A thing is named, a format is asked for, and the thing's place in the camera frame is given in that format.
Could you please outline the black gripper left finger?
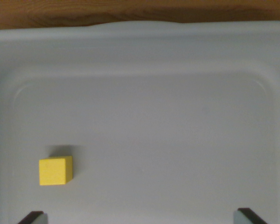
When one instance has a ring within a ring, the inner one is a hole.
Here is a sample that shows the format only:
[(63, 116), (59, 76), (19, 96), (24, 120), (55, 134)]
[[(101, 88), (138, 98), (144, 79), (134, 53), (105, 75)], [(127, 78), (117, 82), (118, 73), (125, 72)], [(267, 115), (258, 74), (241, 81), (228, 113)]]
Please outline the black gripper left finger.
[(18, 224), (48, 224), (48, 215), (43, 211), (32, 211)]

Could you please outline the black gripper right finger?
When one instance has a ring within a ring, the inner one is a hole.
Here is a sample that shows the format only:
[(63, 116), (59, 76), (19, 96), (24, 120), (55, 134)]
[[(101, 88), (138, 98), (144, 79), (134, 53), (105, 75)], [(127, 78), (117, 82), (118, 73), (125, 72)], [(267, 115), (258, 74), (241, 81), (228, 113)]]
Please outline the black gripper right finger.
[(250, 208), (238, 208), (233, 213), (234, 224), (267, 224), (259, 215)]

